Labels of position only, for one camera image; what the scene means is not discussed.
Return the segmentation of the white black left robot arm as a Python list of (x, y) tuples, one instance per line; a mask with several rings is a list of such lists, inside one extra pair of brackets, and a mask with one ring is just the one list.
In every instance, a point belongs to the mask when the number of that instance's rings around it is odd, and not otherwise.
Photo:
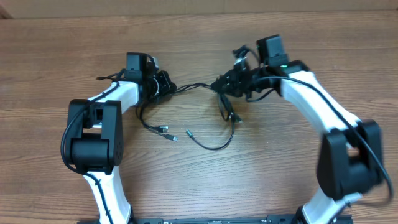
[(71, 100), (60, 152), (64, 164), (90, 185), (99, 209), (97, 223), (134, 223), (119, 172), (124, 154), (123, 114), (177, 87), (164, 70), (145, 75), (122, 69), (107, 78), (111, 84), (100, 94)]

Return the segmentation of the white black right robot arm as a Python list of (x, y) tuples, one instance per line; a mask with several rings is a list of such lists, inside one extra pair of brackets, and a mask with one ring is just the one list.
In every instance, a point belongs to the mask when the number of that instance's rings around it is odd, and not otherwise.
[(275, 89), (303, 114), (321, 137), (317, 165), (318, 190), (291, 217), (291, 223), (336, 223), (339, 215), (374, 186), (391, 178), (383, 166), (381, 130), (375, 121), (361, 121), (335, 101), (300, 60), (270, 63), (262, 68), (233, 69), (216, 79), (219, 94), (250, 97)]

